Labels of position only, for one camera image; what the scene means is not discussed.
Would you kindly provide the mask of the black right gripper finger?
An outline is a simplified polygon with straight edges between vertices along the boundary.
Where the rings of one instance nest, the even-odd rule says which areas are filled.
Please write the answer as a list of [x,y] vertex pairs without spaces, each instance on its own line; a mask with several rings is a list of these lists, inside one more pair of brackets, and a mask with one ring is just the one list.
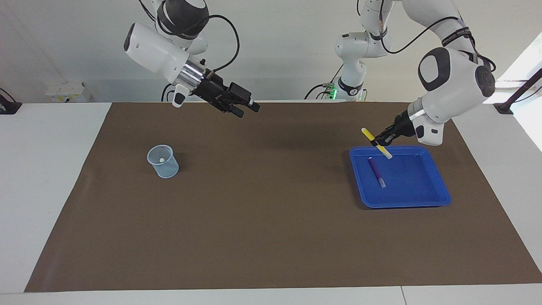
[[238,118],[242,118],[244,116],[244,111],[236,107],[235,104],[230,102],[229,100],[217,102],[217,109],[222,111],[223,113],[234,114]]
[[229,85],[229,97],[234,105],[242,105],[255,113],[260,110],[260,105],[252,99],[252,93],[234,82]]

